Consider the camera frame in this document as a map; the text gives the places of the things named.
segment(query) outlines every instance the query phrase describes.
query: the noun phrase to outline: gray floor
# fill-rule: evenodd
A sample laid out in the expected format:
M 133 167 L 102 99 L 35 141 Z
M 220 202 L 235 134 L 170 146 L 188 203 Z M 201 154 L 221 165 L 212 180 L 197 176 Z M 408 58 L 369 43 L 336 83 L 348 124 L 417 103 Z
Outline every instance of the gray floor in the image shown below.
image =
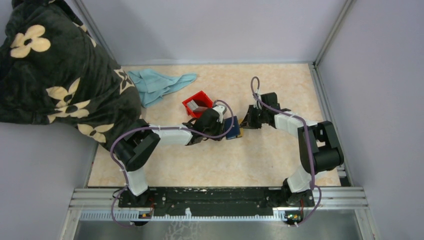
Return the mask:
M 111 221 L 80 221 L 75 240 L 362 239 L 354 211 L 318 211 L 299 228 L 282 222 L 149 222 L 122 228 Z

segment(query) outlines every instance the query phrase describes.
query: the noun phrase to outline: teal towel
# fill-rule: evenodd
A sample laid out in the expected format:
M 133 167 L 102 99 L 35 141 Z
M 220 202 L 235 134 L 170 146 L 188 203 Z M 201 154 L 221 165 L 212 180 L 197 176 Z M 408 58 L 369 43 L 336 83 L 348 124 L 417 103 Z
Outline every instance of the teal towel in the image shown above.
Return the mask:
M 166 94 L 174 93 L 194 82 L 196 73 L 187 73 L 181 76 L 167 76 L 153 69 L 129 71 L 129 77 L 138 89 L 143 107 L 151 107 L 164 98 Z

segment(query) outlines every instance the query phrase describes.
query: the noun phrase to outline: red container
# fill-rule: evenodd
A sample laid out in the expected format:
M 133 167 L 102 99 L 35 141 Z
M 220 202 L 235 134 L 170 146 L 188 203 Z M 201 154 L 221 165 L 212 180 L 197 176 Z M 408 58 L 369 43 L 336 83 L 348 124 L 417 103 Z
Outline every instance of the red container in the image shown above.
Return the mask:
M 203 112 L 193 112 L 189 106 L 187 106 L 187 103 L 189 103 L 191 100 L 194 100 L 201 107 L 212 108 L 214 106 L 214 102 L 208 97 L 208 95 L 206 95 L 206 93 L 203 91 L 199 91 L 182 102 L 185 110 L 187 111 L 187 115 L 190 115 L 193 118 L 200 118 Z

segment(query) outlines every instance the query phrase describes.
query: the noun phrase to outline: dark green blanket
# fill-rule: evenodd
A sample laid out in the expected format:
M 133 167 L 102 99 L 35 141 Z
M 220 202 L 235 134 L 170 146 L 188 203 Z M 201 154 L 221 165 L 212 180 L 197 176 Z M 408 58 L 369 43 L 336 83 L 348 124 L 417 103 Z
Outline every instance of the dark green blanket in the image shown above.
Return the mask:
M 128 75 L 63 0 L 14 0 L 0 47 L 0 122 L 76 127 L 106 149 L 141 114 Z

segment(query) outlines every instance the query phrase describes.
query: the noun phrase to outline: table surface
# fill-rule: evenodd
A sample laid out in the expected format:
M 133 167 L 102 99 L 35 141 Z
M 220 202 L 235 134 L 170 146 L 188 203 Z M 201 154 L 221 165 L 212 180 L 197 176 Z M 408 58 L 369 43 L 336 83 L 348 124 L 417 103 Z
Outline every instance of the table surface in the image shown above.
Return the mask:
M 281 108 L 322 121 L 314 84 L 307 64 L 222 64 L 127 66 L 126 71 L 152 68 L 180 76 L 197 73 L 197 79 L 163 101 L 142 109 L 142 118 L 154 125 L 178 125 L 191 119 L 182 101 L 204 91 L 213 101 L 226 101 L 242 119 L 254 103 L 250 89 L 253 76 L 260 79 L 262 94 L 275 92 Z M 144 166 L 150 186 L 162 187 L 256 187 L 281 186 L 300 165 L 297 138 L 264 125 L 245 129 L 244 136 L 222 141 L 208 140 L 192 146 L 157 147 Z M 122 186 L 124 177 L 109 153 L 99 146 L 89 186 Z M 337 170 L 327 172 L 316 184 L 340 186 Z

